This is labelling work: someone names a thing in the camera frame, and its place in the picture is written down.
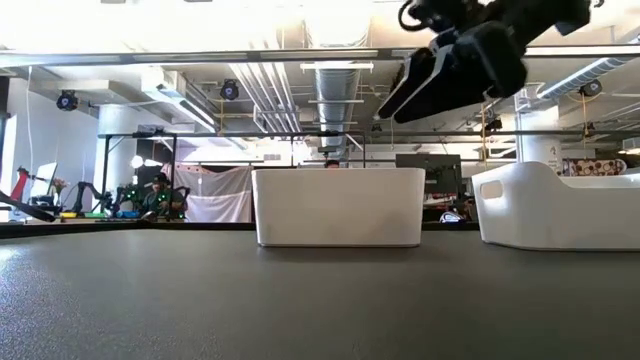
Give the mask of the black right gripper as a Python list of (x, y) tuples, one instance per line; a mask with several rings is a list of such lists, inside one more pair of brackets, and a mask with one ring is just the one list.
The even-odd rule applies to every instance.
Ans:
[(511, 96), (526, 80), (521, 57), (510, 31), (496, 21), (455, 36), (436, 54), (419, 48), (405, 59), (376, 116), (408, 123), (478, 104), (486, 95)]

